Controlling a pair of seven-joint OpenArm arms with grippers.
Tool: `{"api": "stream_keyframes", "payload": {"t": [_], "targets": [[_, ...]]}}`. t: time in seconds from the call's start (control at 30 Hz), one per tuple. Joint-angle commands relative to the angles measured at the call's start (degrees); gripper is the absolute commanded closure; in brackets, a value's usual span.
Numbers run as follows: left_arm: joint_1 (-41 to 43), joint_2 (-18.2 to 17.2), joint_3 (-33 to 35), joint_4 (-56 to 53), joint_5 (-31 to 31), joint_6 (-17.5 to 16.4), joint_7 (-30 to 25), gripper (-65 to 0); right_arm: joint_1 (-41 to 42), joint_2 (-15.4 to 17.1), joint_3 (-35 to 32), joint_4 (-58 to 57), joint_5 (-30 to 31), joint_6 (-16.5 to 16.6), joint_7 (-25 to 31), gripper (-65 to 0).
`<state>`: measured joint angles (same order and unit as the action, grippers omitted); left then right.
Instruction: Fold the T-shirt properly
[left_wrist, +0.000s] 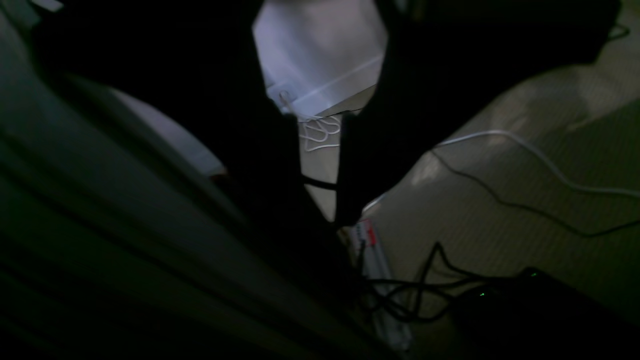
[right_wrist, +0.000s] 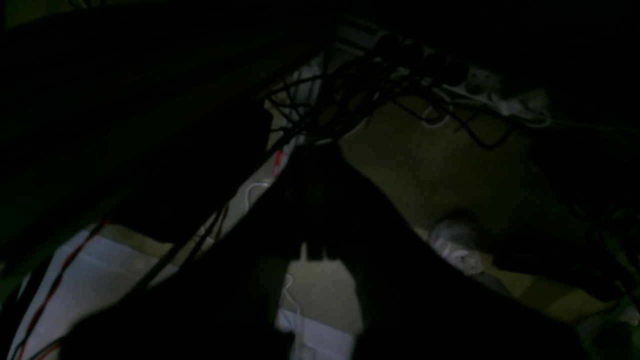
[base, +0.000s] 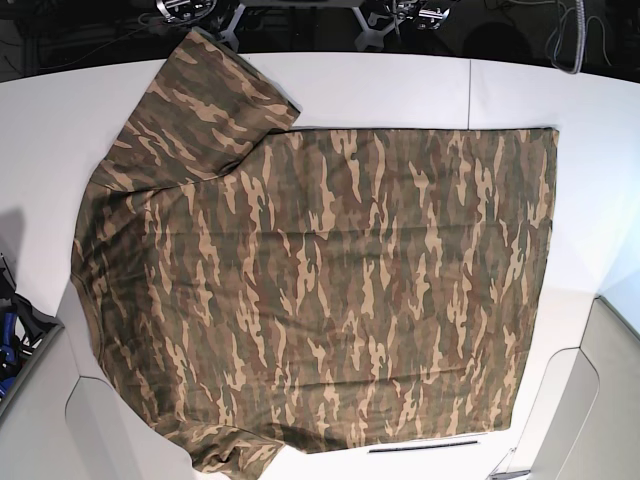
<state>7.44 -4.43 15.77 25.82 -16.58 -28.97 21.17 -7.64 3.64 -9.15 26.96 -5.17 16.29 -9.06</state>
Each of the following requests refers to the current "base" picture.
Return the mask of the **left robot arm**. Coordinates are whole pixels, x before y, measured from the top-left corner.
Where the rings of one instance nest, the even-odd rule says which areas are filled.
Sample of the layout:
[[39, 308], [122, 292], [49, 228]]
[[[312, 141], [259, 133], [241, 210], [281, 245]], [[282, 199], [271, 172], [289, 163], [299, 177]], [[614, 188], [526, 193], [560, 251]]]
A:
[[393, 0], [391, 13], [395, 20], [409, 21], [418, 30], [437, 30], [455, 4], [450, 0]]

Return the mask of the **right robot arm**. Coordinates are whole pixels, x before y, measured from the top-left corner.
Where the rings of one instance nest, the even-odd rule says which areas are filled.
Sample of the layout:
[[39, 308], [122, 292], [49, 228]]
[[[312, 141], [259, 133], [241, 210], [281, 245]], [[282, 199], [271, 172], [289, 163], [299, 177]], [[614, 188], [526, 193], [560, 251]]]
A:
[[172, 24], [187, 24], [208, 15], [216, 0], [156, 0], [156, 8]]

